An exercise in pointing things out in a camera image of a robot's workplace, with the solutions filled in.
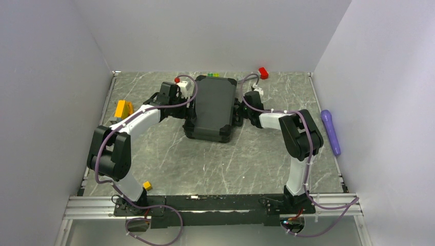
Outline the black poker chip case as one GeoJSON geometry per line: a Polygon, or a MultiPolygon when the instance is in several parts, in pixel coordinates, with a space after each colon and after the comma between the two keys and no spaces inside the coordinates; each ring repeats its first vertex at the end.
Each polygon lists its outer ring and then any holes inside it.
{"type": "Polygon", "coordinates": [[[233,78],[199,75],[196,82],[199,90],[193,104],[194,111],[183,125],[186,137],[230,142],[237,81],[233,78]]]}

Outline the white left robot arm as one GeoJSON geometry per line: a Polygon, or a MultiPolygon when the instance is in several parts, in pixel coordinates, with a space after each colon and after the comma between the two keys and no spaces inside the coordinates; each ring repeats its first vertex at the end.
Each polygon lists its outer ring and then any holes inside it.
{"type": "Polygon", "coordinates": [[[87,166],[94,171],[96,183],[111,185],[134,215],[143,214],[151,206],[147,190],[131,171],[131,144],[167,117],[185,118],[194,109],[199,90],[195,80],[192,90],[190,93],[178,77],[174,83],[163,82],[132,115],[109,127],[98,126],[93,132],[87,166]]]}

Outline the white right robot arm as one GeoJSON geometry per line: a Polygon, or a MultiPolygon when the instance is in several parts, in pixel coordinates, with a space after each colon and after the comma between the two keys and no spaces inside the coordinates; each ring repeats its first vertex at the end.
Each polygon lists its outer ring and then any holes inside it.
{"type": "Polygon", "coordinates": [[[265,110],[258,91],[250,91],[242,97],[237,115],[250,120],[260,129],[280,130],[287,152],[291,157],[289,178],[284,186],[280,209],[289,213],[313,208],[309,191],[309,165],[323,146],[323,137],[307,109],[294,113],[265,110]]]}

